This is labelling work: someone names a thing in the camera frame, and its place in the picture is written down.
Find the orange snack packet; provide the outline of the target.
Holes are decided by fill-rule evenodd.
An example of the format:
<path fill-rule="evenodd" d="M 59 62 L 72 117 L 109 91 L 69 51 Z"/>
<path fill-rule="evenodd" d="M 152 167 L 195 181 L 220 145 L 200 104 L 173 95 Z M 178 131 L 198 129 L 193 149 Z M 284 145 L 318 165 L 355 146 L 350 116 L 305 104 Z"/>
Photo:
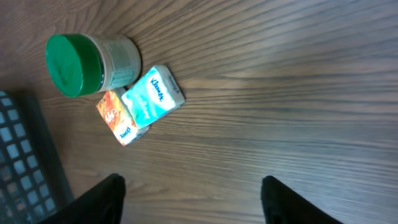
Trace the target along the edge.
<path fill-rule="evenodd" d="M 134 142 L 149 130 L 148 126 L 141 129 L 136 126 L 121 98 L 125 92 L 124 87 L 107 90 L 96 105 L 101 117 L 122 146 Z"/>

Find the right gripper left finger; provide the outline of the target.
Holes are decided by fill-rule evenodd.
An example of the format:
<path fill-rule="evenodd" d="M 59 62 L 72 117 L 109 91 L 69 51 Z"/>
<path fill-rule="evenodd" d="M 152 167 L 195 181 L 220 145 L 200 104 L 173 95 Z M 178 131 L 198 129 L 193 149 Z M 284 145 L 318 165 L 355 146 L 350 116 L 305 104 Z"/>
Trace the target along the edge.
<path fill-rule="evenodd" d="M 120 224 L 125 195 L 125 178 L 111 174 L 40 224 Z"/>

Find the green white small box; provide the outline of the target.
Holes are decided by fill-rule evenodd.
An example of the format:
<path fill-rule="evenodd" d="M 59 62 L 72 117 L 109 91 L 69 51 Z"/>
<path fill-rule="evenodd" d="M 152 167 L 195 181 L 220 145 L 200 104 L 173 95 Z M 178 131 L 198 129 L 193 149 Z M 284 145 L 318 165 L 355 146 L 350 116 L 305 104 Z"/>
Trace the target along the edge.
<path fill-rule="evenodd" d="M 142 129 L 181 107 L 185 97 L 169 68 L 154 65 L 122 95 L 122 101 Z"/>

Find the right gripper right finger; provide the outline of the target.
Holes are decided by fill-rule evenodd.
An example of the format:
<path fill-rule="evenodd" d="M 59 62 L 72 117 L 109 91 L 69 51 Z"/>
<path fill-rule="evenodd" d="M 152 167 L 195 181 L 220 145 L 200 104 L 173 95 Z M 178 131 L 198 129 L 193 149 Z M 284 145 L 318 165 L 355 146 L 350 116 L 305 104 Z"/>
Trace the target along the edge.
<path fill-rule="evenodd" d="M 262 180 L 261 203 L 267 224 L 341 224 L 271 175 Z"/>

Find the green lidded jar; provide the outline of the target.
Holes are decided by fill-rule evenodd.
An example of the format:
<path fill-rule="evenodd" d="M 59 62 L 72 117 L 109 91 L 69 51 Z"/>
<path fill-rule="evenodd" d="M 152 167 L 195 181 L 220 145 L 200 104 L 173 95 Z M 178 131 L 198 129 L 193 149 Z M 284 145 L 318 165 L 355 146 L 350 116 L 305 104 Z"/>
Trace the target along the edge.
<path fill-rule="evenodd" d="M 55 34 L 45 61 L 57 89 L 71 98 L 132 85 L 142 68 L 139 49 L 124 35 Z"/>

